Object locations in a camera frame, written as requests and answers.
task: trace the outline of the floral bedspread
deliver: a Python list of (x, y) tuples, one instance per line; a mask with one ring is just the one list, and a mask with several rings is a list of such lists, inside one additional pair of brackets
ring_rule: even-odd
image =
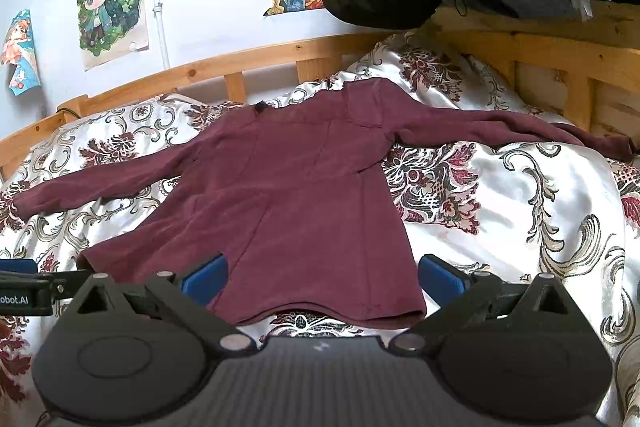
[[(514, 110), (565, 121), (527, 106), (473, 57), (411, 32), (381, 42), (346, 71), (268, 103), (299, 103), (318, 90), (372, 76), (392, 79), (426, 105)], [(177, 178), (155, 183), (134, 198), (95, 201), (32, 217), (26, 224), (15, 216), (12, 196), (71, 171), (186, 142), (234, 105), (203, 105), (171, 94), (60, 128), (33, 148), (0, 190), (0, 259), (34, 259), (41, 271), (74, 269), (82, 249), (138, 226)], [(640, 426), (640, 170), (565, 144), (520, 143), (495, 150), (472, 142), (436, 149), (396, 145), (383, 169), (416, 261), (433, 253), (464, 271), (491, 270), (511, 282), (528, 282), (540, 271), (561, 278), (614, 363), (615, 379), (599, 418), (611, 426)], [(428, 314), (437, 310), (426, 294), (425, 300)], [(0, 425), (44, 422), (30, 367), (64, 308), (59, 304), (53, 317), (0, 317)], [(386, 342), (398, 333), (296, 310), (243, 329), (259, 343), (268, 335), (371, 334)]]

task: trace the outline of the silver bolt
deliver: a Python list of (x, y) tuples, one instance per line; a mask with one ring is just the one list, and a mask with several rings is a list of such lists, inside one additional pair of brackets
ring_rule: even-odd
[(220, 347), (228, 351), (242, 351), (251, 346), (251, 339), (246, 335), (232, 333), (220, 339)]
[(415, 333), (403, 333), (394, 339), (394, 344), (404, 351), (418, 351), (425, 346), (424, 338)]

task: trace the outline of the blue gripper pad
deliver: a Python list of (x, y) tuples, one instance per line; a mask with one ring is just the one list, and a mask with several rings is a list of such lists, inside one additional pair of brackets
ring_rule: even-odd
[(418, 263), (418, 283), (442, 308), (469, 288), (471, 277), (442, 259), (427, 254)]
[(38, 264), (33, 259), (0, 259), (0, 272), (38, 273)]
[(219, 255), (182, 279), (180, 289), (201, 306), (206, 306), (225, 286), (227, 277), (228, 263), (224, 255)]

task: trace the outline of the white logo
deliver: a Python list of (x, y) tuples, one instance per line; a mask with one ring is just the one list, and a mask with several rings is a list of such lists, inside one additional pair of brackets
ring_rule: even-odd
[(24, 295), (22, 297), (0, 297), (0, 304), (29, 304), (29, 299)]
[(326, 342), (320, 342), (320, 344), (318, 344), (317, 346), (314, 346), (314, 349), (316, 351), (324, 351), (325, 349), (330, 349), (330, 348), (331, 346)]

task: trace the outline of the long-sleeve shirt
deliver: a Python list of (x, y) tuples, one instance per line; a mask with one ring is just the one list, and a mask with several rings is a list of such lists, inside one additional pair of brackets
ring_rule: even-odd
[(427, 107), (372, 78), (284, 108), (231, 110), (187, 143), (61, 176), (14, 203), (26, 220), (181, 175), (139, 227), (82, 252), (94, 269), (143, 282), (160, 270), (188, 272), (221, 251), (228, 280), (208, 308), (230, 323), (295, 308), (401, 328), (421, 319), (425, 305), (380, 162), (395, 142), (459, 140), (548, 140), (621, 160), (634, 152), (624, 137), (597, 138), (529, 115)]

